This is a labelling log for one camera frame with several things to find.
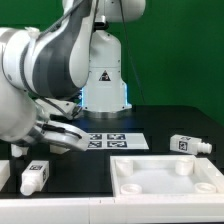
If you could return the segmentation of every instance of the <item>warning label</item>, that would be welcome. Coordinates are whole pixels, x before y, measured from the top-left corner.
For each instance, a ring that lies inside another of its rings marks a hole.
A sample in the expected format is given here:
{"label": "warning label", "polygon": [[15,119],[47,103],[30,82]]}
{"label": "warning label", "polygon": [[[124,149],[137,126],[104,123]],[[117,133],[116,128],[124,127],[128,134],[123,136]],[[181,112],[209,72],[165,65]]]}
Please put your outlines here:
{"label": "warning label", "polygon": [[109,82],[109,81],[111,81],[109,75],[107,74],[107,71],[104,71],[104,73],[100,77],[100,80],[99,81],[103,81],[103,82]]}

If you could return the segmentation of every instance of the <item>black tabletop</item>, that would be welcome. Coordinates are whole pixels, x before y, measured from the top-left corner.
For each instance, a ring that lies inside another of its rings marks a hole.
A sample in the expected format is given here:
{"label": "black tabletop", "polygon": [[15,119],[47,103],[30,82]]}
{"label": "black tabletop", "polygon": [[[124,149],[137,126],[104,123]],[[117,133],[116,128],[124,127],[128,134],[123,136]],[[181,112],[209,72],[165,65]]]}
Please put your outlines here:
{"label": "black tabletop", "polygon": [[[38,144],[19,159],[11,156],[10,145],[0,142],[0,160],[10,160],[11,176],[0,192],[0,198],[72,198],[112,197],[110,156],[115,155],[177,155],[169,149],[174,134],[202,138],[213,146],[208,158],[224,173],[224,127],[200,110],[186,106],[136,106],[131,114],[111,120],[80,117],[72,122],[88,133],[143,133],[149,150],[88,150],[52,154],[49,146]],[[21,174],[32,160],[47,160],[50,177],[42,192],[31,197],[20,193]]]}

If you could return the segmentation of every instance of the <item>white cuboid block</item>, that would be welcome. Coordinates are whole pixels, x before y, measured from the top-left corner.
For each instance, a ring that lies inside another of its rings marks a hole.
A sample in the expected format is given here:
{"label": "white cuboid block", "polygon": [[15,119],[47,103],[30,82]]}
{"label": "white cuboid block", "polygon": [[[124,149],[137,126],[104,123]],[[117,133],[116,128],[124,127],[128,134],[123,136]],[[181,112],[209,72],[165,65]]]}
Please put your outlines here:
{"label": "white cuboid block", "polygon": [[10,167],[8,160],[0,160],[0,191],[5,186],[10,177]]}

